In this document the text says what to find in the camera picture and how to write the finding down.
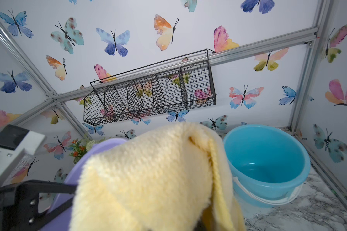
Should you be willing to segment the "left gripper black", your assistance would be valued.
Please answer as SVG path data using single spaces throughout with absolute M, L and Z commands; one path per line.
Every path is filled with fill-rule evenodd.
M 40 193 L 74 194 L 76 185 L 30 180 L 0 188 L 2 231 L 39 231 L 71 208 L 70 198 L 53 211 L 38 212 Z

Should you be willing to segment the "teal plastic bucket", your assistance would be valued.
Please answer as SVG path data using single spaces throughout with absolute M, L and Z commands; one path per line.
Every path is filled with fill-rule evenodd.
M 265 125 L 242 125 L 223 139 L 234 192 L 261 208 L 295 200 L 310 172 L 310 157 L 292 135 Z

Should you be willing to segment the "yellow microfiber cloth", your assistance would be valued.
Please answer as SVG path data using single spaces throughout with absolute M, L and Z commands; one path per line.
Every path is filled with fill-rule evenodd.
M 173 124 L 92 155 L 71 231 L 244 231 L 224 144 L 197 123 Z

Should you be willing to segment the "purple plastic bucket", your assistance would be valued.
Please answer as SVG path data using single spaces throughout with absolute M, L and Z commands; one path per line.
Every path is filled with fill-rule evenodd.
M 112 138 L 112 139 L 108 139 L 101 143 L 93 145 L 91 150 L 87 152 L 87 154 L 84 155 L 80 159 L 80 161 L 73 167 L 73 169 L 70 171 L 70 173 L 68 174 L 68 176 L 66 177 L 63 183 L 66 185 L 77 185 L 83 170 L 83 166 L 92 155 L 97 155 L 102 152 L 108 151 L 127 141 L 128 140 L 126 138 Z M 72 199 L 73 197 L 74 195 L 64 194 L 64 193 L 60 193 L 59 195 L 57 195 L 52 205 L 50 206 L 50 211 L 48 212 L 48 214 L 56 210 L 68 199 Z M 58 215 L 48 224 L 46 224 L 43 228 L 41 228 L 41 231 L 68 231 L 70 219 L 71 219 L 71 213 L 72 213 L 72 206 L 68 208 L 67 210 L 65 210 L 64 212 L 62 212 L 60 215 Z

